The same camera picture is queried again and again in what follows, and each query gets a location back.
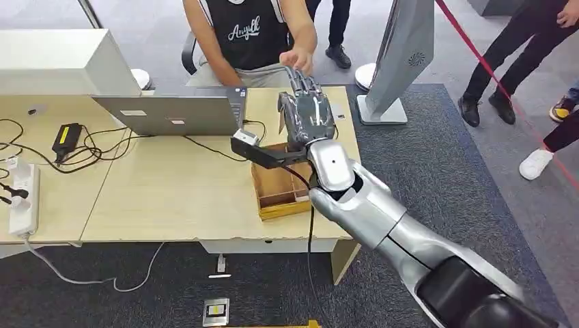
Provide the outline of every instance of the power strip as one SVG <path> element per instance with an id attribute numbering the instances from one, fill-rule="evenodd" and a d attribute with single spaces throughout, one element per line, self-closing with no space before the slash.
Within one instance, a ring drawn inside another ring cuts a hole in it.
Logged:
<path id="1" fill-rule="evenodd" d="M 38 227 L 38 198 L 40 194 L 40 170 L 38 165 L 14 157 L 7 161 L 13 189 L 28 191 L 28 197 L 13 197 L 10 205 L 8 232 L 14 236 L 33 234 Z"/>

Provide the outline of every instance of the black tank top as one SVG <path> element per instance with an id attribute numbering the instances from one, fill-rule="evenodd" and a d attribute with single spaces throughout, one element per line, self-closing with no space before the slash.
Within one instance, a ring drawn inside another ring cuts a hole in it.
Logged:
<path id="1" fill-rule="evenodd" d="M 285 22 L 280 23 L 278 1 L 205 0 L 200 4 L 209 11 L 206 16 L 223 57 L 234 68 L 253 70 L 278 63 L 279 54 L 290 49 L 289 29 Z"/>

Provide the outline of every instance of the black shoe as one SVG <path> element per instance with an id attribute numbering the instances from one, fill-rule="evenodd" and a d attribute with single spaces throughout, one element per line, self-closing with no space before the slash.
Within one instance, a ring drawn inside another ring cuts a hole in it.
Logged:
<path id="1" fill-rule="evenodd" d="M 331 46 L 326 49 L 326 56 L 330 57 L 338 67 L 343 70 L 347 70 L 348 68 L 352 67 L 352 61 L 343 52 L 343 46 Z"/>
<path id="2" fill-rule="evenodd" d="M 509 99 L 495 92 L 489 97 L 489 103 L 496 109 L 498 116 L 502 118 L 505 123 L 510 125 L 515 124 L 515 112 Z"/>
<path id="3" fill-rule="evenodd" d="M 460 108 L 460 115 L 468 125 L 476 128 L 481 123 L 479 117 L 479 102 L 460 97 L 458 100 L 458 108 Z"/>
<path id="4" fill-rule="evenodd" d="M 549 116 L 558 123 L 561 123 L 565 118 L 569 117 L 573 109 L 577 104 L 567 97 L 562 97 L 562 99 L 551 107 L 549 110 Z"/>

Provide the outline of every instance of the office chair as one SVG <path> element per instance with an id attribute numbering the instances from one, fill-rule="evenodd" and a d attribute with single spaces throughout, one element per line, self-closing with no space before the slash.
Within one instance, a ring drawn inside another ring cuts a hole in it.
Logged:
<path id="1" fill-rule="evenodd" d="M 181 51 L 181 62 L 183 63 L 183 67 L 185 67 L 187 72 L 191 75 L 197 72 L 195 61 L 193 60 L 193 51 L 195 51 L 196 46 L 197 38 L 193 35 L 193 32 L 189 32 L 187 39 L 185 39 L 183 50 Z"/>

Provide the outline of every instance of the wooden box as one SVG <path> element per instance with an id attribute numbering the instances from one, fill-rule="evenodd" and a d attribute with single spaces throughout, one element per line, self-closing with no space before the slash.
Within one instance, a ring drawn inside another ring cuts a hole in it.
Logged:
<path id="1" fill-rule="evenodd" d="M 285 151 L 286 145 L 280 143 L 267 148 Z M 311 168 L 308 162 L 290 165 L 290 168 L 309 180 Z M 251 174 L 262 221 L 310 210 L 307 186 L 299 178 L 284 169 L 266 169 L 255 163 L 251 165 Z"/>

